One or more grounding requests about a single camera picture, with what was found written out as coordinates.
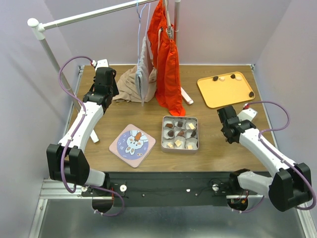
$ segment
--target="beige cloth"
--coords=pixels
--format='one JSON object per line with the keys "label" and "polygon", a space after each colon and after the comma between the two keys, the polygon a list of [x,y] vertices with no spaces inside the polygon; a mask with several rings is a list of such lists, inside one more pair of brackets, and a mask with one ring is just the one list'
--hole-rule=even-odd
{"label": "beige cloth", "polygon": [[[137,71],[137,66],[126,71],[121,75],[119,81],[117,82],[117,87],[119,90],[119,95],[115,96],[113,100],[116,102],[141,102],[141,98],[135,86],[135,73]],[[149,88],[148,93],[145,97],[145,102],[149,102],[157,90],[157,70],[153,68],[149,76]]]}

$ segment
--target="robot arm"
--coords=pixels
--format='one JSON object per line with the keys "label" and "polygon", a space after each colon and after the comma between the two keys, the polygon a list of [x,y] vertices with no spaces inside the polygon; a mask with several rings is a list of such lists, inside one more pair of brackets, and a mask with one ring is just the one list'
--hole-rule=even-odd
{"label": "robot arm", "polygon": [[222,132],[231,144],[240,143],[250,150],[267,168],[271,178],[260,176],[247,169],[239,170],[230,175],[230,186],[234,192],[251,190],[270,198],[279,211],[286,211],[312,199],[312,194],[304,181],[284,162],[297,168],[311,184],[310,168],[304,164],[296,164],[287,158],[265,138],[264,142],[271,150],[283,158],[281,161],[263,143],[259,141],[259,130],[251,122],[255,111],[243,110],[236,115],[232,106],[217,110],[223,125]]}
{"label": "robot arm", "polygon": [[91,132],[97,122],[105,114],[111,104],[112,98],[117,95],[118,88],[115,82],[115,71],[108,67],[106,59],[97,62],[95,67],[96,77],[89,92],[84,96],[83,102],[86,107],[86,116],[71,138],[71,134],[78,126],[82,115],[85,113],[83,107],[69,129],[68,133],[57,145],[51,144],[47,148],[47,159],[50,177],[53,180],[62,181],[60,172],[61,154],[67,142],[71,139],[67,155],[69,160],[64,162],[64,173],[66,181],[76,185],[94,185],[108,187],[107,174],[90,168],[84,151]]}

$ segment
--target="white cap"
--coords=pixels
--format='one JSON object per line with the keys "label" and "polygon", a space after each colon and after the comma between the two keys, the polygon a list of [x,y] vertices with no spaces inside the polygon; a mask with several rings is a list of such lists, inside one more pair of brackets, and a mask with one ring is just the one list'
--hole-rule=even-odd
{"label": "white cap", "polygon": [[127,186],[126,185],[123,184],[123,185],[120,186],[120,191],[121,192],[125,192],[126,190],[127,190]]}

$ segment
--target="wooden tabletop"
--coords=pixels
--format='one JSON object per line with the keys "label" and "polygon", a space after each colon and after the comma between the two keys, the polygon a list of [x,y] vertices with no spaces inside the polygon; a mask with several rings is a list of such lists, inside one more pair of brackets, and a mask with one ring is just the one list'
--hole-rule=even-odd
{"label": "wooden tabletop", "polygon": [[[120,76],[132,68],[133,65],[114,65],[117,71],[116,81]],[[95,131],[100,139],[94,144],[89,139],[85,156],[92,169],[106,172],[180,172],[180,171],[235,171],[247,168],[253,171],[265,171],[265,167],[246,148],[240,144],[229,144],[225,142],[225,137],[221,133],[221,123],[216,109],[210,109],[197,87],[197,80],[218,74],[239,71],[244,74],[256,98],[260,100],[259,92],[249,66],[209,66],[209,65],[182,65],[180,66],[181,84],[188,95],[194,100],[192,105],[183,102],[186,109],[186,116],[196,117],[199,123],[200,147],[194,155],[169,154],[161,151],[161,126],[164,116],[169,115],[166,108],[158,105],[153,98],[142,107],[140,103],[132,102],[112,102],[105,115],[100,119],[95,127]],[[92,83],[95,75],[91,66],[86,66],[81,79],[78,96],[83,98]],[[245,103],[234,105],[237,113],[242,110]],[[258,112],[253,120],[257,128],[268,128],[267,119],[261,104],[252,105]],[[74,111],[71,123],[77,116]],[[148,157],[138,168],[133,168],[117,158],[109,151],[110,144],[128,125],[133,124],[150,136],[156,139],[156,144]],[[270,133],[264,136],[273,143]]]}

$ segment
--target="cartoon rabbit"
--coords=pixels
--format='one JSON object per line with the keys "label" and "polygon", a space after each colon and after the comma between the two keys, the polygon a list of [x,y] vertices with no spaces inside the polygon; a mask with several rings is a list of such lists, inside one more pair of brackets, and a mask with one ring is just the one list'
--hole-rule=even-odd
{"label": "cartoon rabbit", "polygon": [[130,135],[127,139],[128,147],[125,149],[126,153],[130,153],[130,155],[134,155],[134,152],[137,149],[142,148],[144,142],[148,142],[147,137],[138,130],[131,130]]}

